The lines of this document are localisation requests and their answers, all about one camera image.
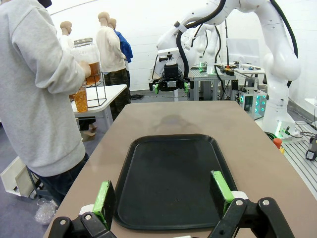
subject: amber liquid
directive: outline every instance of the amber liquid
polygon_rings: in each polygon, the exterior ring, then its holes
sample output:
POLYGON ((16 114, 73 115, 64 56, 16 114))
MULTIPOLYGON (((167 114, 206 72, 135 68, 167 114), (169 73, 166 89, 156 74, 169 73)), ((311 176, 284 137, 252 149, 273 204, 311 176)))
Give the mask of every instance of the amber liquid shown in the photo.
POLYGON ((84 113, 88 111, 86 88, 81 87, 79 91, 75 93, 73 96, 74 96, 77 111, 79 113, 84 113))
POLYGON ((100 81, 100 64, 99 62, 97 63, 91 63, 90 65, 91 69, 91 75, 86 79, 87 81, 87 86, 91 86, 95 83, 98 83, 100 81))

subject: brown table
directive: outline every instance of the brown table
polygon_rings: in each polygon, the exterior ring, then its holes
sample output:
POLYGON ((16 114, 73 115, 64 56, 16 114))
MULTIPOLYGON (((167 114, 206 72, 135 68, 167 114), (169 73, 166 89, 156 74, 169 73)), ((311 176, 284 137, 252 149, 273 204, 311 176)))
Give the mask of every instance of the brown table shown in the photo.
MULTIPOLYGON (((95 203, 101 182, 115 186, 130 144, 147 135, 205 134, 215 138, 238 190, 251 201, 274 198, 295 237, 317 237, 317 201, 297 172, 256 123, 235 102, 164 102, 124 108, 78 176, 56 217, 75 219, 80 209, 95 203)), ((113 222, 118 238, 205 238, 210 231, 131 231, 113 222)), ((241 230, 240 238, 254 237, 241 230)))

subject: person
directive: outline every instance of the person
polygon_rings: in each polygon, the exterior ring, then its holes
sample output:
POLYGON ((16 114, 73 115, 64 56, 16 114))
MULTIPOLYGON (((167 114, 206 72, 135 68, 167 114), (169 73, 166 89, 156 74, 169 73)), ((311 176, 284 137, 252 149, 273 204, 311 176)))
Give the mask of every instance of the person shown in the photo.
MULTIPOLYGON (((101 12, 98 15, 101 27, 96 35, 96 42, 100 54, 101 70, 105 75, 105 84, 128 85, 128 76, 124 59, 125 55, 120 49, 120 40, 110 27, 108 27, 109 14, 101 12)), ((117 118, 124 106, 131 103, 130 90, 126 88, 115 100, 110 104, 113 120, 117 118)))
MULTIPOLYGON (((74 47, 74 42, 69 37, 70 33, 72 32, 72 29, 71 29, 72 24, 70 21, 63 21, 59 27, 62 32, 62 36, 59 39, 61 48, 63 51, 66 51, 67 53, 70 54, 71 49, 74 47)), ((69 98, 71 100, 74 99, 73 95, 69 95, 69 98)), ((79 118, 78 122, 79 122, 79 130, 83 134, 88 135, 90 137, 96 135, 95 131, 97 129, 97 126, 94 125, 94 123, 96 122, 95 117, 79 118)))
POLYGON ((38 1, 2 0, 0 22, 0 118, 17 155, 59 205, 88 160, 68 95, 91 70, 62 51, 38 1))
POLYGON ((132 53, 132 49, 130 44, 127 42, 127 40, 123 37, 123 35, 116 31, 116 27, 117 27, 117 21, 114 18, 110 18, 109 20, 109 27, 112 28, 114 30, 114 32, 116 33, 116 35, 119 37, 120 40, 120 49, 122 51, 122 53, 125 55, 125 66, 126 66, 126 70, 127 70, 127 75, 128 75, 128 88, 130 89, 130 71, 129 71, 129 63, 131 63, 131 59, 133 58, 133 53, 132 53))

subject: hand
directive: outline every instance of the hand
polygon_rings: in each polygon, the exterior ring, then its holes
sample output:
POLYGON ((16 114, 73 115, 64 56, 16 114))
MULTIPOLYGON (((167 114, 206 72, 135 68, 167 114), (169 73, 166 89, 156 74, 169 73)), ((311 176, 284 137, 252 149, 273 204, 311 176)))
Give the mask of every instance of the hand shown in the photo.
POLYGON ((79 65, 83 68, 85 72, 85 78, 88 78, 91 75, 91 69, 89 64, 86 61, 81 61, 79 65))

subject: gray sweatshirt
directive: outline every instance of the gray sweatshirt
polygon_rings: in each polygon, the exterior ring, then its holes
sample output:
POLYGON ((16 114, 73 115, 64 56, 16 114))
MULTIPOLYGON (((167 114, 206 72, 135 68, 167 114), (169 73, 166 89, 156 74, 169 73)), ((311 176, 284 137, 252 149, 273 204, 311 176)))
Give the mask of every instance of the gray sweatshirt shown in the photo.
POLYGON ((18 156, 44 177, 76 166, 85 147, 68 95, 85 73, 36 0, 0 5, 0 59, 0 120, 18 156))

